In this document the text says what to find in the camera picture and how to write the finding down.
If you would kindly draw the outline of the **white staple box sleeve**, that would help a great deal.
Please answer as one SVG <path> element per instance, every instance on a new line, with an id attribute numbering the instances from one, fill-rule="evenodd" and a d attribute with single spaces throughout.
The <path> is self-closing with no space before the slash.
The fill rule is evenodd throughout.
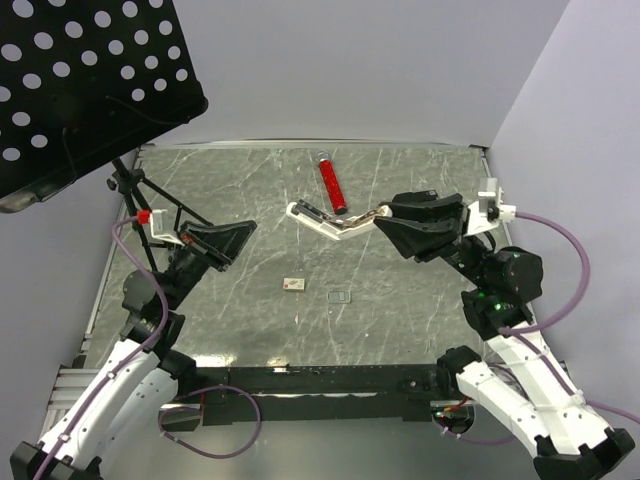
<path id="1" fill-rule="evenodd" d="M 304 278 L 285 277 L 283 279 L 283 289 L 287 291 L 304 292 L 306 281 Z"/>

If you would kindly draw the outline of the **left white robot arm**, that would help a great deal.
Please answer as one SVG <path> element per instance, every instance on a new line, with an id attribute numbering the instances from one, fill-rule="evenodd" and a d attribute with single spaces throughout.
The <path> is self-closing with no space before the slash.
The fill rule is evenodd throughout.
<path id="1" fill-rule="evenodd" d="M 177 307 L 209 269 L 225 271 L 257 228 L 253 220 L 226 225 L 186 221 L 162 234 L 172 248 L 168 267 L 145 268 L 119 236 L 129 223 L 160 226 L 160 213 L 141 211 L 112 228 L 135 269 L 124 285 L 128 318 L 102 368 L 62 418 L 36 444 L 21 443 L 10 458 L 16 479 L 102 479 L 135 433 L 162 407 L 192 398 L 194 359 L 174 350 L 184 324 Z"/>

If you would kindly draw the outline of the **white stapler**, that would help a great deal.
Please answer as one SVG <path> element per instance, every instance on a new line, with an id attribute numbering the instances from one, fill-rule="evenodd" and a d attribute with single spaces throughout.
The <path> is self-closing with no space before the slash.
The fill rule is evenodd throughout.
<path id="1" fill-rule="evenodd" d="M 330 240 L 342 241 L 371 232 L 376 228 L 374 220 L 390 218 L 392 210 L 381 205 L 362 215 L 341 219 L 300 199 L 287 205 L 286 216 Z"/>

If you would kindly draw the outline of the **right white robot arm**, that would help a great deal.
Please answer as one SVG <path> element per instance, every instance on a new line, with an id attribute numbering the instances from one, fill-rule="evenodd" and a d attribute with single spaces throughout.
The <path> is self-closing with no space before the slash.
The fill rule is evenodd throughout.
<path id="1" fill-rule="evenodd" d="M 587 402 L 542 335 L 585 294 L 590 262 L 584 248 L 575 247 L 582 274 L 574 296 L 537 323 L 528 305 L 542 294 L 541 257 L 515 246 L 498 249 L 489 233 L 525 213 L 487 195 L 466 204 L 459 194 L 438 198 L 427 191 L 398 194 L 384 206 L 387 213 L 374 223 L 401 256 L 418 263 L 440 258 L 473 285 L 461 294 L 465 319 L 520 387 L 514 390 L 461 346 L 438 359 L 438 390 L 490 412 L 527 449 L 541 479 L 601 479 L 613 471 L 633 451 L 633 438 Z"/>

